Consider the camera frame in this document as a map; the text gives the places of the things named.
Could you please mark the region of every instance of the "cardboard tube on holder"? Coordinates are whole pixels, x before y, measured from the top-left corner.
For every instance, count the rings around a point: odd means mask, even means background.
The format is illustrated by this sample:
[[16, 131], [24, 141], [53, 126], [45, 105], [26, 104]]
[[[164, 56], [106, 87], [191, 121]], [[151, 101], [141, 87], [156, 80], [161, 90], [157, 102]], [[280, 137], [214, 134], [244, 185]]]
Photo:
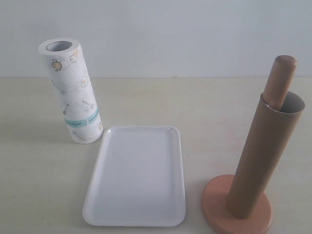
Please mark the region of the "cardboard tube on holder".
[[303, 100], [288, 92], [280, 111], [260, 98], [227, 198], [227, 209], [236, 218], [248, 218], [288, 143], [305, 107]]

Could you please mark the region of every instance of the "white wall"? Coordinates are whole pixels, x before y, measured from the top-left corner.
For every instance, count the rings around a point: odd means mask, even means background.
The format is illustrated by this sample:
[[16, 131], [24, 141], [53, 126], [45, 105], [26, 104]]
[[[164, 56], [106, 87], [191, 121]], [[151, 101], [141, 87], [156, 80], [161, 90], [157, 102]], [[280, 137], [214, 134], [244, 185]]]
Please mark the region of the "white wall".
[[72, 37], [91, 77], [312, 76], [310, 0], [2, 0], [0, 77], [45, 77], [38, 46]]

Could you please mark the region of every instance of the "paper towel roll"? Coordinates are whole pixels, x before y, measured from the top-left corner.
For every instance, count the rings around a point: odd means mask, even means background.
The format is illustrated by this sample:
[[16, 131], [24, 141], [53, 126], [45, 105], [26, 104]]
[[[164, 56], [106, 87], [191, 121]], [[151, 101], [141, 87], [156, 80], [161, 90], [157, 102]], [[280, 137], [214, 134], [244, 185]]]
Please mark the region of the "paper towel roll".
[[79, 144], [96, 141], [103, 127], [80, 43], [52, 39], [42, 43], [39, 52], [72, 139]]

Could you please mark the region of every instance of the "table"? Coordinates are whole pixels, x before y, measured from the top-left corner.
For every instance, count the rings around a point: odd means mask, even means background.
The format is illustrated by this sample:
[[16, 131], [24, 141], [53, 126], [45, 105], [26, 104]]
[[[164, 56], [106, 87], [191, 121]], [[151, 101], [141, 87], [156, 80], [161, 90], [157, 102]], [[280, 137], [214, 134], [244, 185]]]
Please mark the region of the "table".
[[[0, 79], [0, 233], [212, 234], [200, 210], [205, 184], [234, 174], [266, 78], [93, 79], [104, 127], [180, 130], [187, 213], [172, 228], [92, 227], [81, 210], [100, 140], [71, 140], [48, 79]], [[312, 230], [312, 79], [291, 90], [306, 109], [266, 193], [269, 234]]]

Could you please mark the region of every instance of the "white plastic tray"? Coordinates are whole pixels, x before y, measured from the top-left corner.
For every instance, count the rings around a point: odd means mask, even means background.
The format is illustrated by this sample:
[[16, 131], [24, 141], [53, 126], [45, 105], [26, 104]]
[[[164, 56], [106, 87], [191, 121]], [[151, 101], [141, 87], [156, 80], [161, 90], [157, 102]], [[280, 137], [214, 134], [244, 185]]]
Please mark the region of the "white plastic tray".
[[185, 217], [179, 131], [115, 126], [104, 133], [84, 202], [95, 226], [175, 226]]

